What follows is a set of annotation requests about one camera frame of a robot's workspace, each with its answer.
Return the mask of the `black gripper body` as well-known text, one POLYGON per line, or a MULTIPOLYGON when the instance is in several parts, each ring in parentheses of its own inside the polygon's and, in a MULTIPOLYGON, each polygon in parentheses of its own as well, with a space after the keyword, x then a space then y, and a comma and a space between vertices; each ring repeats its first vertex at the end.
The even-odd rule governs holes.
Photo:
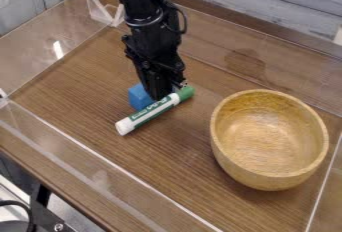
POLYGON ((135 60, 150 63, 150 81, 154 81, 159 70, 185 72, 186 65, 178 54, 178 47, 187 28, 181 28, 179 20, 127 20, 126 24, 131 30, 131 34, 122 38, 126 55, 133 63, 135 60))

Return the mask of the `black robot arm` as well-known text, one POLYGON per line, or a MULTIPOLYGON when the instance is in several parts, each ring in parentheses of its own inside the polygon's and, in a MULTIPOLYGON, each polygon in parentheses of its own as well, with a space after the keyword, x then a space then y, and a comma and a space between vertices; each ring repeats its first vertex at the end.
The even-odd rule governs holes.
POLYGON ((170 0, 119 0, 131 33, 122 37, 143 88, 158 101, 185 86, 186 65, 178 54, 187 17, 170 0))

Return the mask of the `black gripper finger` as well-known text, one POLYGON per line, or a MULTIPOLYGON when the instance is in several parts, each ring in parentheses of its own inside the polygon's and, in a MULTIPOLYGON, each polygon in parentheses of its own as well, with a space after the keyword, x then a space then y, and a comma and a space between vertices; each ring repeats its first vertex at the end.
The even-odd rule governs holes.
POLYGON ((150 63, 147 61, 135 60, 134 65, 145 90, 150 96, 154 96, 154 90, 150 83, 150 63))
POLYGON ((185 80, 182 70, 157 71, 154 79, 154 99, 159 100, 173 93, 175 89, 181 89, 185 80))

